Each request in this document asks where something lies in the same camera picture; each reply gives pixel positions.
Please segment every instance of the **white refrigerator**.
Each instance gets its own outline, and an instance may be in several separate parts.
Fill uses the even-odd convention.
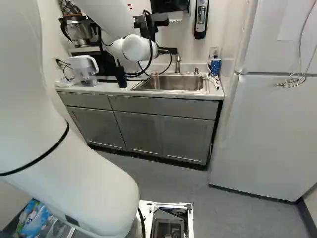
[[[232,0],[221,57],[223,109],[209,183],[296,201],[317,182],[317,6],[313,0]]]

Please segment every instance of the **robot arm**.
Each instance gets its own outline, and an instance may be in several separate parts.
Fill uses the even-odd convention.
[[[118,24],[109,17],[126,12],[121,0],[76,3],[115,38],[132,30],[131,17],[122,14]],[[55,110],[44,83],[37,1],[8,1],[0,16],[5,32],[0,36],[0,179],[93,237],[124,238],[137,214],[137,184],[81,141]],[[79,110],[76,116],[83,114]]]
[[[113,44],[107,51],[118,59],[142,61],[150,59],[149,40],[134,35],[134,18],[125,0],[72,0],[107,35],[104,41]],[[153,58],[158,56],[157,45],[152,41]]]

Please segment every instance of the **floor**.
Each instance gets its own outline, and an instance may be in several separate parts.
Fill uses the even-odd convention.
[[[208,186],[208,172],[98,151],[138,184],[141,199],[194,204],[196,238],[308,238],[294,205]]]

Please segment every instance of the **countertop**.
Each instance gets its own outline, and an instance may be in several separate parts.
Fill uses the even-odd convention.
[[[205,76],[207,73],[200,73],[201,76]],[[159,97],[159,98],[190,98],[201,100],[218,100],[223,101],[224,93],[219,83],[220,88],[216,90],[213,83],[209,80],[207,82],[207,92],[202,91],[137,91],[131,90],[136,85],[141,83],[140,81],[128,81],[128,87],[119,88],[116,81],[113,82],[98,82],[95,87],[82,87],[81,85],[74,85],[71,87],[56,87],[57,92],[73,92],[73,93],[93,93],[93,94],[105,94],[105,95],[121,95],[121,96],[142,96],[142,97]]]

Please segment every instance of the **stainless steel sink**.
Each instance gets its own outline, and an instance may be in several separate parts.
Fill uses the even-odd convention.
[[[150,77],[147,81],[132,90],[141,91],[198,91],[204,89],[204,78],[199,75],[159,75]]]

